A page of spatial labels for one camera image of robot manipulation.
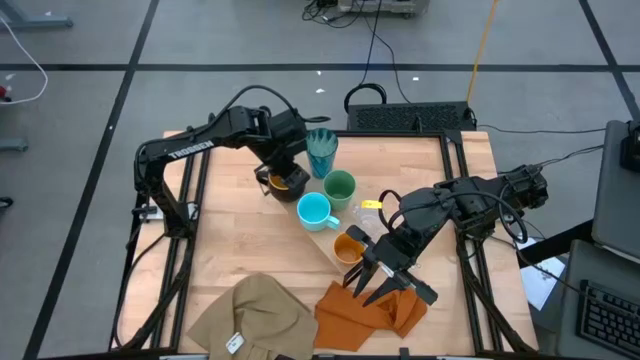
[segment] orange cloth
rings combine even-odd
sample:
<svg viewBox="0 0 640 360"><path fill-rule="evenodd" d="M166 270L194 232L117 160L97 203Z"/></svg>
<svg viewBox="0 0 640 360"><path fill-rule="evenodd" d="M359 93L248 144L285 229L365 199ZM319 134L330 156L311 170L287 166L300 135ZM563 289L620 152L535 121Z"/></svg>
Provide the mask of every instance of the orange cloth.
<svg viewBox="0 0 640 360"><path fill-rule="evenodd" d="M316 304L318 332L314 347L358 351L376 329L393 330L405 337L427 313L415 291L393 291L367 307L371 292L353 298L353 293L335 281Z"/></svg>

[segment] gray floor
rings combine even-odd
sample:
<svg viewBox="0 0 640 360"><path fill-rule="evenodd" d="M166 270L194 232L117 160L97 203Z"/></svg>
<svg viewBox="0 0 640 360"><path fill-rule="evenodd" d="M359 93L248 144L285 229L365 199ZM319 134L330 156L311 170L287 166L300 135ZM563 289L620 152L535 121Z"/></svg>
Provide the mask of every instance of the gray floor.
<svg viewBox="0 0 640 360"><path fill-rule="evenodd" d="M45 64L126 64L149 1L25 0L25 10L64 13L76 26L19 37ZM640 64L634 41L640 3L589 3L618 62ZM366 61L370 32L364 22L331 29L301 21L303 1L266 4L160 0L140 62ZM399 63L471 64L490 7L491 0L432 0L422 18L381 17L379 34L394 48ZM0 32L0 66L27 62ZM374 46L372 62L390 63L380 43ZM580 5L570 0L502 1L483 63L606 65ZM0 195L16 200L0 217L0 323L11 324L0 335L1 359L20 358L24 352L123 72L54 71L49 76L49 87L37 102L0 108L0 134L25 136L31 145L26 153L0 153ZM464 99L471 74L402 71L399 76L412 101L449 101ZM361 78L361 71L136 72L40 356L106 349L135 200L133 152L142 141L165 130L203 124L209 112L254 83L281 91L304 115L331 116L326 126L344 129L342 99ZM639 93L640 74L626 73L625 78ZM393 72L373 71L368 79L387 89L390 102L401 102ZM11 85L14 98L38 91L41 81L37 72L0 71L0 85ZM375 101L365 92L353 99ZM261 92L247 94L241 103L282 108ZM472 106L481 124L524 130L595 128L630 117L608 72L482 72ZM602 142L602 134L490 134L497 166L503 170ZM528 212L527 219L550 236L591 217L599 161L599 153L594 153L548 167L551 199L543 209Z"/></svg>

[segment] cart wheel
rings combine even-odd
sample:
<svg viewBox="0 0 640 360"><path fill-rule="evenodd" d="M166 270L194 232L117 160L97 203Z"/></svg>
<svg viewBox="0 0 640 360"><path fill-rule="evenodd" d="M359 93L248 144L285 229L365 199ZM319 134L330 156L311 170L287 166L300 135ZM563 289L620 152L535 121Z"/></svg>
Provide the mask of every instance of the cart wheel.
<svg viewBox="0 0 640 360"><path fill-rule="evenodd" d="M0 209L4 210L13 205L13 199L8 197L0 197Z"/></svg>

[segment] orange cup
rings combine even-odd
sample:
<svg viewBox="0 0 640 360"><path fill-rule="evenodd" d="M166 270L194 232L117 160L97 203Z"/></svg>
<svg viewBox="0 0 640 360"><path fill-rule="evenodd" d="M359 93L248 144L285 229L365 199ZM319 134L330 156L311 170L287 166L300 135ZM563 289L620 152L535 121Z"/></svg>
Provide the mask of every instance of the orange cup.
<svg viewBox="0 0 640 360"><path fill-rule="evenodd" d="M342 233L333 242L333 252L341 263L354 265L362 260L364 245L353 240L351 236Z"/></svg>

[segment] black keyboard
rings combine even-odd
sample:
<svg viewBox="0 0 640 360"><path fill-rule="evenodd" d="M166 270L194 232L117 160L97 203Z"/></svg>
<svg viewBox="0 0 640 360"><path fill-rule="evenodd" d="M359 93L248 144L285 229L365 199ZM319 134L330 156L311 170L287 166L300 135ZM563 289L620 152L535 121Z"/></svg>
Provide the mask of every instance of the black keyboard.
<svg viewBox="0 0 640 360"><path fill-rule="evenodd" d="M640 300L589 280L582 280L580 288L608 306L580 296L578 336L640 359Z"/></svg>
<svg viewBox="0 0 640 360"><path fill-rule="evenodd" d="M465 117L467 103L413 103L352 105L349 107L351 130L475 130Z"/></svg>

